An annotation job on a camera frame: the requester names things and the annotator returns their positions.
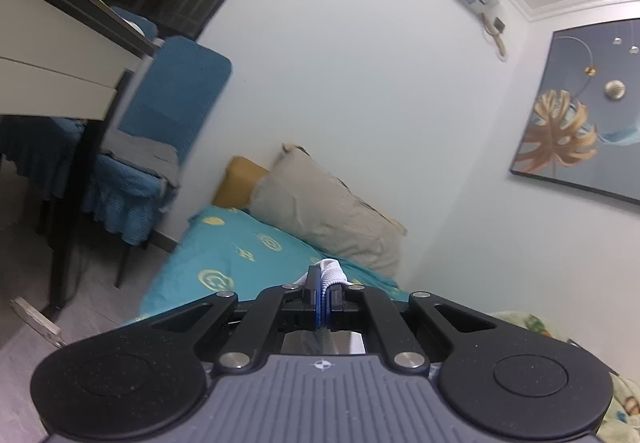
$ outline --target gray cloth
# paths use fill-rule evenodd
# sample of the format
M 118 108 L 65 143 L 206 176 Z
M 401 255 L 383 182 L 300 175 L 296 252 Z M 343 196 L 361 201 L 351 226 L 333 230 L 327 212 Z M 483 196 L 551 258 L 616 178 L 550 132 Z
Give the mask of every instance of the gray cloth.
M 178 187 L 178 151 L 173 145 L 113 129 L 104 135 L 100 152 Z

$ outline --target pillow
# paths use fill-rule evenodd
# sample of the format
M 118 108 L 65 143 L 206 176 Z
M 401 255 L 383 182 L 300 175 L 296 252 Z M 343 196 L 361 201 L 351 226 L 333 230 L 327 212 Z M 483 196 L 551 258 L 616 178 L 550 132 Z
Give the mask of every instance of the pillow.
M 385 277 L 398 270 L 402 226 L 351 194 L 298 148 L 257 182 L 249 212 L 321 251 Z

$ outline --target golden leaf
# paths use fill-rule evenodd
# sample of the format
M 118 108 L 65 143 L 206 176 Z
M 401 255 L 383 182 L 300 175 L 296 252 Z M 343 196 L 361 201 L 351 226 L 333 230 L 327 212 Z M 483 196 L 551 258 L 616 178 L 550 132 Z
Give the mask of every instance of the golden leaf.
M 573 167 L 596 155 L 596 149 L 586 150 L 598 137 L 595 126 L 587 132 L 582 129 L 588 117 L 587 106 L 577 102 L 575 112 L 568 115 L 570 103 L 571 97 L 565 90 L 560 94 L 554 90 L 540 94 L 533 107 L 536 119 L 529 123 L 522 140 L 538 146 L 516 156 L 516 162 L 530 161 L 523 172 L 538 172 L 551 162 L 555 177 L 556 161 Z

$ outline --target yellow headboard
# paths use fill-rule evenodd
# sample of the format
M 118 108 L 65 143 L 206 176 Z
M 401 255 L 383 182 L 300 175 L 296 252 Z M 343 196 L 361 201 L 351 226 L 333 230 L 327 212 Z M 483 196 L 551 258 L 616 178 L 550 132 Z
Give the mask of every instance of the yellow headboard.
M 222 208 L 246 208 L 251 192 L 258 180 L 267 175 L 266 168 L 247 158 L 236 156 L 226 166 L 225 178 L 220 183 L 211 204 Z

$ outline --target desk leg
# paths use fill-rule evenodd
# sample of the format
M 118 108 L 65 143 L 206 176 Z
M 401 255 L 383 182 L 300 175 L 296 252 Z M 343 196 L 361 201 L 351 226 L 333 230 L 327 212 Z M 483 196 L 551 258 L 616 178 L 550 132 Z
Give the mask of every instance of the desk leg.
M 56 203 L 53 210 L 51 227 L 53 256 L 49 277 L 49 304 L 42 310 L 42 313 L 50 320 L 57 318 L 67 300 L 65 294 L 68 283 L 69 261 L 74 245 L 76 223 L 82 208 L 82 198 L 89 182 L 89 176 L 94 168 L 95 157 L 98 154 L 104 133 L 131 76 L 131 71 L 125 71 L 120 78 L 116 86 L 116 94 L 104 121 L 93 119 L 87 121 L 84 133 L 82 133 L 76 146 L 76 153 L 71 161 L 65 194 Z

